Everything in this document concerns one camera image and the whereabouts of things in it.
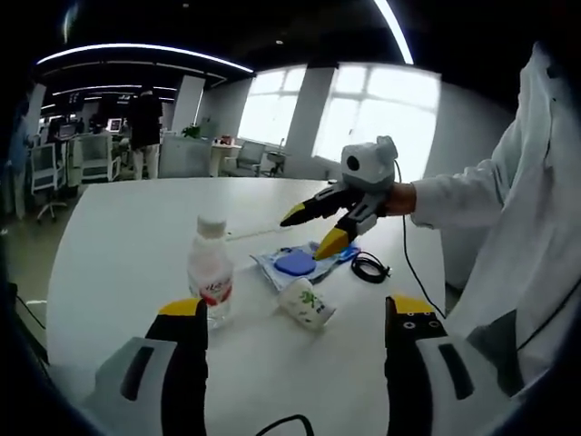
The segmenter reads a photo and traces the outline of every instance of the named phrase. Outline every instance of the white sleeve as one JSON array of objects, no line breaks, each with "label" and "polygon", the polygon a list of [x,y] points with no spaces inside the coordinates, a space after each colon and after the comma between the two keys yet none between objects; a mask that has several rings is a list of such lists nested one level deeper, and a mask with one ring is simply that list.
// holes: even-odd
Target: white sleeve
[{"label": "white sleeve", "polygon": [[520,122],[507,128],[492,158],[456,175],[414,182],[415,225],[430,228],[489,226],[499,217],[512,186],[522,148]]}]

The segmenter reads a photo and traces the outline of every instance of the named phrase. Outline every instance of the potted plant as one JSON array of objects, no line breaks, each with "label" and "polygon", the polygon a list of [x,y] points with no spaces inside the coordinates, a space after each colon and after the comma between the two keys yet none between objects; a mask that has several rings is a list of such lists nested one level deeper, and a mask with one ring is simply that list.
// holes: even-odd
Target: potted plant
[{"label": "potted plant", "polygon": [[186,138],[193,138],[193,139],[199,138],[200,137],[200,129],[201,128],[199,125],[190,124],[182,130],[182,135],[185,136]]}]

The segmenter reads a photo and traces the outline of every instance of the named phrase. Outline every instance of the plastic water bottle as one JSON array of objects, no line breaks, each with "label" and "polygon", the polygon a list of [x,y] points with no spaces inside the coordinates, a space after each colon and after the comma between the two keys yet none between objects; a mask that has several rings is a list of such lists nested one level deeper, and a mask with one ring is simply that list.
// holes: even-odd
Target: plastic water bottle
[{"label": "plastic water bottle", "polygon": [[225,220],[198,216],[198,232],[188,255],[190,292],[208,304],[208,328],[220,326],[230,313],[233,264],[226,252]]}]

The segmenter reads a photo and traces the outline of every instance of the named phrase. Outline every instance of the desk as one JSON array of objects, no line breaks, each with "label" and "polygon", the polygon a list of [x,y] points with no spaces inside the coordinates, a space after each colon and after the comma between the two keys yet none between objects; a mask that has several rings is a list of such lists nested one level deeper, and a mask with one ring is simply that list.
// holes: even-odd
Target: desk
[{"label": "desk", "polygon": [[210,175],[212,177],[220,176],[220,167],[224,157],[230,156],[232,150],[238,150],[239,145],[227,145],[212,143],[212,158],[210,160]]},{"label": "desk", "polygon": [[[160,307],[189,297],[186,256],[197,213],[221,202],[229,229],[256,229],[324,186],[271,178],[89,186],[64,232],[49,283],[47,345],[57,384],[70,398],[81,398],[103,361],[131,337],[143,337]],[[421,295],[402,252],[401,219],[382,219],[359,240],[393,268],[390,279],[369,284],[345,264],[315,286],[337,307],[321,333],[304,330],[277,308],[273,289],[248,257],[318,241],[336,221],[229,242],[235,263],[230,324],[211,332],[207,354],[209,434],[252,435],[294,413],[308,416],[320,436],[386,434],[385,297]],[[439,232],[410,225],[408,238],[419,277],[443,307]]]}]

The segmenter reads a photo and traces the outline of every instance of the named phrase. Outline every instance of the white lab coat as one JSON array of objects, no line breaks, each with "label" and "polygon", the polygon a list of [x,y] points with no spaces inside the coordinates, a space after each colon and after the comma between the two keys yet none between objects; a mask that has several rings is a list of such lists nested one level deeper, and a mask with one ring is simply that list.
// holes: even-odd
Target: white lab coat
[{"label": "white lab coat", "polygon": [[[551,65],[535,45],[520,75],[517,117],[491,159],[413,183],[416,225],[491,226],[448,332],[468,336],[516,308],[518,346],[581,277],[581,116]],[[519,352],[525,382],[552,362],[580,291]]]}]

